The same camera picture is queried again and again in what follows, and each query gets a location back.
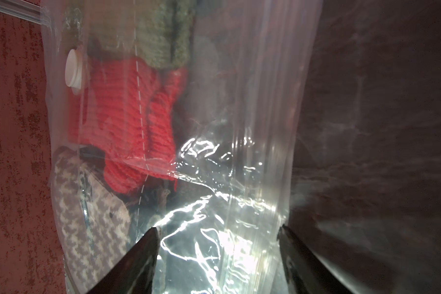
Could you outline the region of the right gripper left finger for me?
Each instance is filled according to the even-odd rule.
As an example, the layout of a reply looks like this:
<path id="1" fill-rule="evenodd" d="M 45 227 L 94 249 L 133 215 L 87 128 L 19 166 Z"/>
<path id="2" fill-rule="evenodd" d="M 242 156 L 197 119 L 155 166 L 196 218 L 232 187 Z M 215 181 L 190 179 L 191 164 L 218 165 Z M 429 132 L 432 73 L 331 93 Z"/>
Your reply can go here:
<path id="1" fill-rule="evenodd" d="M 153 227 L 88 294 L 150 294 L 159 248 L 159 230 Z"/>

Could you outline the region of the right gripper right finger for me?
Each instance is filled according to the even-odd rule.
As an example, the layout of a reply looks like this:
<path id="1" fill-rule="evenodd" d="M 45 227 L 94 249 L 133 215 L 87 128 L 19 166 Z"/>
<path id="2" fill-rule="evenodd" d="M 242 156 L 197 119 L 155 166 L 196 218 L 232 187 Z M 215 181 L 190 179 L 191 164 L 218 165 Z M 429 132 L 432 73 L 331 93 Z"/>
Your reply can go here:
<path id="1" fill-rule="evenodd" d="M 290 294 L 351 294 L 288 226 L 278 241 Z"/>

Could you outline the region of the houndstooth black white scarf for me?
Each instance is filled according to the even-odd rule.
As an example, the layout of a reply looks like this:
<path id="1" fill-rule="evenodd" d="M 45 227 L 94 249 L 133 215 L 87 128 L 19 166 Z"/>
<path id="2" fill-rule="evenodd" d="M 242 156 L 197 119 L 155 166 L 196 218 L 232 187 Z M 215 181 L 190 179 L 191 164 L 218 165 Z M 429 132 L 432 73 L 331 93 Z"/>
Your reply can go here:
<path id="1" fill-rule="evenodd" d="M 126 254 L 131 217 L 95 165 L 68 147 L 53 154 L 50 186 L 73 287 L 85 294 Z"/>

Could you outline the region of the clear plastic vacuum bag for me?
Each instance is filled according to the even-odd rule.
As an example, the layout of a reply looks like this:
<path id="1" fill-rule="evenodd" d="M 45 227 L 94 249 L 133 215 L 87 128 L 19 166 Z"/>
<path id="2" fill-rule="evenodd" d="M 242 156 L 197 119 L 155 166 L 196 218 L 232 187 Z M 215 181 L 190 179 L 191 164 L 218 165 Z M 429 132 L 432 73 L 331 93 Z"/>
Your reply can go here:
<path id="1" fill-rule="evenodd" d="M 52 166 L 55 151 L 68 147 L 104 180 L 104 153 L 68 140 L 69 51 L 83 57 L 79 94 L 91 58 L 119 60 L 88 49 L 86 2 L 0 1 L 0 12 L 42 28 Z M 104 180 L 131 217 L 126 254 L 155 227 L 151 294 L 286 294 L 277 234 L 289 215 L 295 132 L 322 2 L 195 2 L 186 87 L 171 114 L 174 179 L 150 177 L 128 194 Z"/>

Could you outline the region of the red knitted scarf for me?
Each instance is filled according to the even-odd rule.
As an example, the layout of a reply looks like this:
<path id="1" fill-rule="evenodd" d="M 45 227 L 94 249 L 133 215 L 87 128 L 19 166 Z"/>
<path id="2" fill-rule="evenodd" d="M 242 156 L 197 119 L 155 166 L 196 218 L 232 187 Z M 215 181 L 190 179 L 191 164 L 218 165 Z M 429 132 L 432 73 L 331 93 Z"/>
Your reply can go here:
<path id="1" fill-rule="evenodd" d="M 103 177 L 117 193 L 133 192 L 150 177 L 172 181 L 172 110 L 187 69 L 161 72 L 136 57 L 91 58 L 89 65 L 88 87 L 69 94 L 68 140 L 104 153 Z"/>

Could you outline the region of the green knitted scarf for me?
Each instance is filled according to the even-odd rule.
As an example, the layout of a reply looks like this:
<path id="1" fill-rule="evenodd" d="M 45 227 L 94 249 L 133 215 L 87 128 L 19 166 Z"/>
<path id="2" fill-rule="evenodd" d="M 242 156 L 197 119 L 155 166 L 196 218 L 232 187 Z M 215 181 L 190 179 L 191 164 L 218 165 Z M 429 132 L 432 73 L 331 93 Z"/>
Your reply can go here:
<path id="1" fill-rule="evenodd" d="M 176 69 L 191 57 L 195 1 L 87 1 L 88 49 L 106 58 L 141 58 Z"/>

